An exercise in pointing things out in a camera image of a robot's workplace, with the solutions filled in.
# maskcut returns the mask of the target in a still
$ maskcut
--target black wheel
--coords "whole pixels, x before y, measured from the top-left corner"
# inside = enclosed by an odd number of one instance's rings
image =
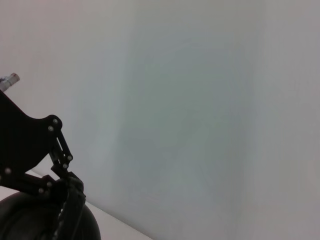
[[[15,193],[0,202],[0,240],[50,240],[59,212],[58,204],[48,197]],[[86,205],[74,239],[101,240],[97,221]]]

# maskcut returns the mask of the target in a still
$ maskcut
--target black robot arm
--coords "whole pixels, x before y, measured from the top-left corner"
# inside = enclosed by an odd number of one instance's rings
[[[83,182],[68,167],[73,156],[55,115],[34,119],[24,114],[0,91],[0,185],[33,196],[44,195],[60,206],[52,240],[72,240],[86,196]],[[50,155],[52,171],[60,179],[42,178],[26,172]]]

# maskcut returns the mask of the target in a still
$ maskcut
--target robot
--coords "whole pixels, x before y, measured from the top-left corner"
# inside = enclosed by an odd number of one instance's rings
[[[0,240],[101,240],[84,184],[68,171],[73,156],[61,119],[31,118],[4,94],[19,80],[0,78],[0,185],[19,191],[0,202]],[[26,173],[47,154],[58,180]]]

